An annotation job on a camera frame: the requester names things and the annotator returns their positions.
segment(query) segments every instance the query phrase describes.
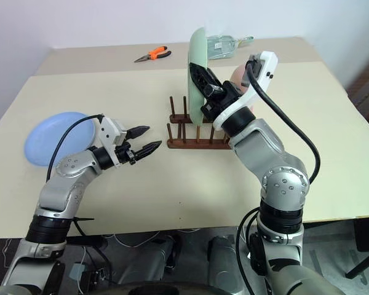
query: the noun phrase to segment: orange pliers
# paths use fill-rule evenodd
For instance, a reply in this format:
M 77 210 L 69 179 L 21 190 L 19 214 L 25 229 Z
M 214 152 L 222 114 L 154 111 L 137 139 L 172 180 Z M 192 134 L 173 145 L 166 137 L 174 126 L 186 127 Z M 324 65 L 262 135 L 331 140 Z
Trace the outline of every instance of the orange pliers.
M 145 61 L 145 60 L 155 60 L 157 58 L 163 58 L 163 57 L 167 57 L 171 54 L 171 51 L 167 51 L 164 52 L 162 54 L 158 54 L 161 53 L 163 51 L 167 50 L 167 46 L 160 46 L 156 49 L 154 49 L 153 51 L 149 51 L 149 53 L 147 55 L 144 55 L 143 57 L 140 57 L 139 59 L 135 60 L 135 63 L 139 63 L 140 61 Z

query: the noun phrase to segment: wooden peg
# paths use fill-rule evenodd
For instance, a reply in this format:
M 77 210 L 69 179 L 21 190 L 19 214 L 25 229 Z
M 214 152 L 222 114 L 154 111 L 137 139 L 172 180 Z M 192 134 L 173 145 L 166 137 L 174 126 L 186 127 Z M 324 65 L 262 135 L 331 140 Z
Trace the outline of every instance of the wooden peg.
M 201 130 L 201 127 L 200 126 L 197 126 L 197 139 L 196 139 L 196 143 L 199 143 L 200 130 Z
M 184 96 L 183 97 L 183 114 L 184 114 L 184 117 L 187 118 L 187 102 L 186 102 L 186 97 Z
M 168 135 L 170 137 L 170 142 L 172 143 L 173 139 L 172 139 L 171 125 L 169 123 L 167 123 L 167 129 L 168 129 Z
M 182 137 L 182 123 L 178 123 L 178 138 Z
M 213 135 L 215 134 L 215 128 L 212 126 L 212 129 L 210 131 L 210 139 L 209 139 L 209 143 L 212 144 L 213 143 Z
M 186 124 L 182 123 L 183 143 L 186 143 Z
M 171 103 L 171 113 L 172 113 L 172 117 L 175 118 L 175 108 L 173 107 L 173 99 L 172 96 L 170 96 L 170 103 Z

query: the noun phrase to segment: beige table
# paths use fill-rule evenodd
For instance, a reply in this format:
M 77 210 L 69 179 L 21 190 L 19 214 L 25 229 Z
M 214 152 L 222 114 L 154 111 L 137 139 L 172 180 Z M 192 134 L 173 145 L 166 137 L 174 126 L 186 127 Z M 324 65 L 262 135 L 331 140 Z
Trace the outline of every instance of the beige table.
M 179 107 L 186 94 L 186 46 L 169 44 L 171 59 L 138 65 L 132 60 L 153 45 L 66 49 L 46 60 L 0 121 L 0 237 L 26 234 L 44 185 L 46 168 L 33 166 L 23 155 L 32 128 L 58 112 L 103 112 L 128 128 L 151 126 L 133 141 L 135 149 L 165 141 L 169 96 Z M 254 50 L 277 53 L 280 63 L 268 94 L 320 151 L 321 171 L 307 196 L 304 220 L 369 216 L 365 119 L 301 39 L 256 41 L 232 60 L 210 66 L 221 80 L 229 79 L 235 65 Z M 129 53 L 127 63 L 123 52 Z M 286 150 L 301 158 L 311 173 L 314 159 L 308 147 L 261 101 L 254 113 L 269 122 Z M 202 132 L 208 133 L 208 127 Z M 188 136 L 194 133 L 188 127 Z M 173 150 L 164 143 L 134 166 L 105 171 L 86 190 L 77 216 L 95 218 L 82 223 L 88 234 L 235 226 L 259 202 L 260 184 L 233 152 Z

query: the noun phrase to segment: blue plate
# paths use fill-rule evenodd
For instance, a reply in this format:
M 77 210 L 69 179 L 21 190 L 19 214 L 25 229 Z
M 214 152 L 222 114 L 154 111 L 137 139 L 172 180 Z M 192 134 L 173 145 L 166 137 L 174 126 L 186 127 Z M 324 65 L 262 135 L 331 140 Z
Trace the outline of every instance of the blue plate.
M 38 166 L 48 166 L 54 150 L 67 128 L 79 119 L 87 117 L 80 112 L 63 112 L 43 120 L 29 134 L 25 141 L 25 156 Z M 84 151 L 94 141 L 95 126 L 93 120 L 87 120 L 74 127 L 67 135 L 54 165 L 67 155 Z

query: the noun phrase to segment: clear plastic container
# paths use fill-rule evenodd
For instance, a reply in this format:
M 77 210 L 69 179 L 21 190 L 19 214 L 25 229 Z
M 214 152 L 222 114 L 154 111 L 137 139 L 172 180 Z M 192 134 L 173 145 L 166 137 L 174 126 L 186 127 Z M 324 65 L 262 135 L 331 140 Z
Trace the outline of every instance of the clear plastic container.
M 252 42 L 254 37 L 246 37 L 235 39 L 231 36 L 215 35 L 207 38 L 208 43 L 208 59 L 215 60 L 218 58 L 230 58 L 235 54 L 235 50 Z

